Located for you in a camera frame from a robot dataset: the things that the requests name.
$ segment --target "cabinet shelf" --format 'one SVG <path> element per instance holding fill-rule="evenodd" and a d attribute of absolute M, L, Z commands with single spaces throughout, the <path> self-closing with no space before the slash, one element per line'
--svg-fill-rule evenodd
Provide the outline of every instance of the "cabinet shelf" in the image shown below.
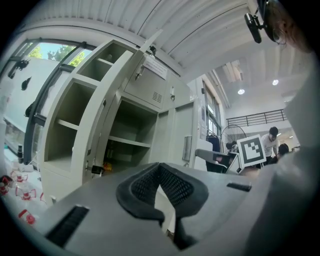
<path fill-rule="evenodd" d="M 130 145 L 135 145 L 135 146 L 140 146 L 140 147 L 144 147 L 144 148 L 151 147 L 151 145 L 147 144 L 147 143 L 137 142 L 137 141 L 133 141 L 133 140 L 125 139 L 125 138 L 119 138 L 119 137 L 115 137 L 115 136 L 109 136 L 109 140 L 115 141 L 115 142 L 120 142 L 120 143 L 125 143 L 125 144 L 130 144 Z"/>
<path fill-rule="evenodd" d="M 109 61 L 107 61 L 107 60 L 105 60 L 105 59 L 103 59 L 103 58 L 97 58 L 96 60 L 97 60 L 98 62 L 102 62 L 102 63 L 104 63 L 104 64 L 108 64 L 109 66 L 112 66 L 112 65 L 113 65 L 112 62 L 109 62 Z"/>
<path fill-rule="evenodd" d="M 71 129 L 74 129 L 74 130 L 78 130 L 78 128 L 79 128 L 78 125 L 75 125 L 75 124 L 70 123 L 70 122 L 63 121 L 63 120 L 61 120 L 61 119 L 58 119 L 56 122 L 57 122 L 59 125 L 66 126 L 66 127 L 71 128 Z"/>
<path fill-rule="evenodd" d="M 130 169 L 130 168 L 136 166 L 135 164 L 133 164 L 130 161 L 121 161 L 121 160 L 116 160 L 116 159 L 108 159 L 107 162 L 112 165 L 112 171 L 111 172 L 105 171 L 103 174 L 104 176 L 118 173 L 118 172 L 122 172 L 122 171 L 125 171 L 127 169 Z"/>
<path fill-rule="evenodd" d="M 72 155 L 64 155 L 60 156 L 57 159 L 52 159 L 50 161 L 44 162 L 44 166 L 47 165 L 53 166 L 54 168 L 59 168 L 60 170 L 63 170 L 65 172 L 71 171 L 71 159 Z"/>

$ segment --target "white shirt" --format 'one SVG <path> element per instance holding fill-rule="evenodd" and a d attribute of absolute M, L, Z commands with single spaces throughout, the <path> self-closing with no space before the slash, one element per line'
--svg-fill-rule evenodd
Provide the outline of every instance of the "white shirt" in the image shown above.
<path fill-rule="evenodd" d="M 272 155 L 272 149 L 277 149 L 278 140 L 275 139 L 275 141 L 270 141 L 269 139 L 269 133 L 265 134 L 261 137 L 262 146 L 264 147 L 264 152 L 266 157 L 271 157 Z"/>

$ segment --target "black slot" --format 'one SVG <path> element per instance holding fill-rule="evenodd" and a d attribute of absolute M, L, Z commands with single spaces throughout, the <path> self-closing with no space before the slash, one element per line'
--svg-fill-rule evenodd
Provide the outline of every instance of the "black slot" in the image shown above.
<path fill-rule="evenodd" d="M 236 190 L 242 190 L 245 192 L 249 192 L 252 188 L 251 184 L 246 185 L 246 184 L 240 184 L 240 183 L 235 183 L 235 182 L 229 182 L 227 185 L 227 187 L 232 188 L 232 189 L 236 189 Z"/>
<path fill-rule="evenodd" d="M 83 221 L 89 209 L 83 206 L 75 206 L 46 236 L 48 240 L 57 246 L 64 247 L 74 231 Z"/>

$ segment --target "ceiling light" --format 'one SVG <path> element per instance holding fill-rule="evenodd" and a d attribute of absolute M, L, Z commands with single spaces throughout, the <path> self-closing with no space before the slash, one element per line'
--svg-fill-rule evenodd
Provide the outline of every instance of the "ceiling light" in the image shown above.
<path fill-rule="evenodd" d="M 238 94 L 244 94 L 245 93 L 245 90 L 244 89 L 240 89 L 240 90 L 238 90 Z"/>

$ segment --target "cabinet vent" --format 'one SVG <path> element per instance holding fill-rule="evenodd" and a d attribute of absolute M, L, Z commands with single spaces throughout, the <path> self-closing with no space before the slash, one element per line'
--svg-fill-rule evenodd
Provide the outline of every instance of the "cabinet vent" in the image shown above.
<path fill-rule="evenodd" d="M 161 101 L 162 101 L 162 95 L 160 95 L 160 94 L 157 93 L 157 92 L 154 92 L 154 93 L 153 93 L 153 96 L 152 96 L 152 99 L 153 99 L 154 101 L 156 101 L 156 102 L 161 103 Z"/>

